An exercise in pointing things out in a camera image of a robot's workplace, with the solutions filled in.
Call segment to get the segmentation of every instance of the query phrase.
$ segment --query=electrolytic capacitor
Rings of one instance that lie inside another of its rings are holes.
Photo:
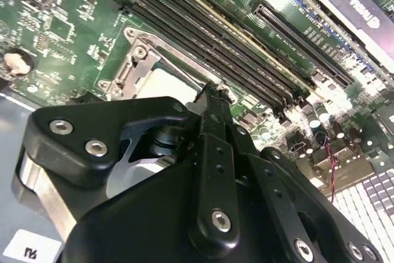
[[[300,148],[297,152],[299,158],[305,158],[307,155],[307,152],[305,151],[304,147]]]
[[[305,152],[307,152],[307,154],[312,154],[313,153],[313,148],[312,148],[312,144],[310,143],[310,141],[308,139],[304,139],[304,143],[305,143]]]
[[[320,120],[318,119],[318,117],[314,113],[311,113],[308,115],[308,123],[309,123],[309,126],[313,129],[320,126]]]
[[[316,114],[319,116],[320,121],[327,121],[330,118],[330,114],[328,113],[326,107],[323,105],[316,109]]]
[[[266,126],[262,126],[260,129],[260,135],[261,135],[261,139],[264,141],[267,141],[269,139],[271,139],[271,132],[269,130],[269,128],[267,128]]]
[[[342,126],[339,123],[337,122],[333,123],[332,129],[334,130],[334,133],[338,139],[342,139],[343,137],[345,137],[344,130],[342,129]]]
[[[361,134],[360,134],[360,132],[355,128],[355,127],[352,127],[350,130],[349,130],[349,137],[350,137],[350,140],[352,140],[352,142],[353,143],[361,143]]]

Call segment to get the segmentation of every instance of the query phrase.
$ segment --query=motherboard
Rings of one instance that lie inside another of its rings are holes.
[[[42,106],[187,105],[214,83],[257,149],[279,148],[330,194],[333,171],[348,187],[394,148],[393,0],[347,0],[349,15],[335,1],[0,0],[0,85]]]

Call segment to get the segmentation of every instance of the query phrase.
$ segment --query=green circuit board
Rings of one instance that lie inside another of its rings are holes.
[[[258,0],[211,1],[248,27],[274,53],[285,57],[308,75],[315,72],[315,67],[301,52],[252,14]],[[338,39],[297,1],[265,1],[339,65],[346,68],[348,62],[354,60]],[[122,34],[127,26],[142,28],[165,38],[165,34],[151,29],[133,13],[128,16],[121,14],[114,7],[113,0],[52,0],[52,7],[46,10],[33,9],[24,0],[0,0],[0,51],[20,48],[29,53],[36,64],[34,71],[23,77],[14,77],[0,67],[0,77],[10,81],[13,90],[40,105],[67,104],[70,99],[86,92],[106,100],[105,94],[97,87],[97,81],[112,79],[130,49]],[[363,68],[363,65],[352,63],[347,71],[356,68]],[[262,113],[267,109],[254,98],[246,103],[245,99],[250,96],[242,86],[229,84],[238,98],[232,106],[236,119],[248,110]],[[366,93],[358,81],[346,88],[344,94],[357,106],[349,114],[354,121],[384,100],[379,94],[371,96]],[[278,131],[273,140],[283,132]]]

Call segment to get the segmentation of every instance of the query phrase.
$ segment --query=red wire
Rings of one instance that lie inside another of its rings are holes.
[[[328,153],[328,157],[331,161],[331,203],[334,202],[334,194],[335,194],[335,166],[337,163],[337,159],[336,157],[332,154],[332,150],[331,150],[331,146],[330,146],[330,142],[327,141],[326,143],[326,150]]]

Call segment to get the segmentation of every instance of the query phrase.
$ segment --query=capacitor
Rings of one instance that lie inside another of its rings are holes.
[[[352,140],[352,142],[353,143],[361,143],[361,134],[360,134],[360,132],[355,128],[355,127],[352,127],[350,130],[349,130],[349,136],[350,136],[350,140]]]
[[[316,109],[316,113],[319,117],[320,121],[327,121],[330,118],[330,114],[328,113],[326,107],[320,106]]]
[[[304,147],[298,149],[298,157],[299,158],[305,158],[307,155],[307,152],[305,151]]]
[[[259,135],[252,135],[253,144],[259,147],[262,144],[261,137]]]
[[[342,129],[342,126],[340,126],[339,123],[334,122],[332,124],[332,129],[334,130],[334,133],[338,139],[342,139],[343,137],[345,137],[344,130]]]
[[[305,152],[307,152],[307,154],[312,154],[313,153],[313,148],[312,148],[312,144],[310,143],[310,141],[308,139],[304,139],[304,143],[305,143]]]
[[[308,115],[308,123],[312,129],[320,126],[320,120],[314,113]]]
[[[260,131],[260,136],[261,136],[262,140],[267,141],[267,140],[271,139],[271,133],[270,133],[269,128],[267,128],[266,126],[262,126],[259,129],[259,131]]]
[[[33,58],[21,49],[9,49],[4,53],[4,66],[14,76],[23,76],[34,69]]]

